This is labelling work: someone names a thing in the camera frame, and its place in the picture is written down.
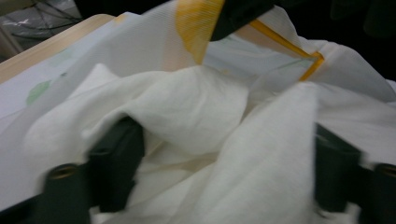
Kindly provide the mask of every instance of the wooden table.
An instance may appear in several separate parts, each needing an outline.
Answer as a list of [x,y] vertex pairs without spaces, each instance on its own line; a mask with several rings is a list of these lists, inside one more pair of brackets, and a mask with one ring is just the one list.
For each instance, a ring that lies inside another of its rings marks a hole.
[[113,16],[98,14],[82,21],[50,39],[0,63],[0,83],[66,49],[83,36],[113,20]]

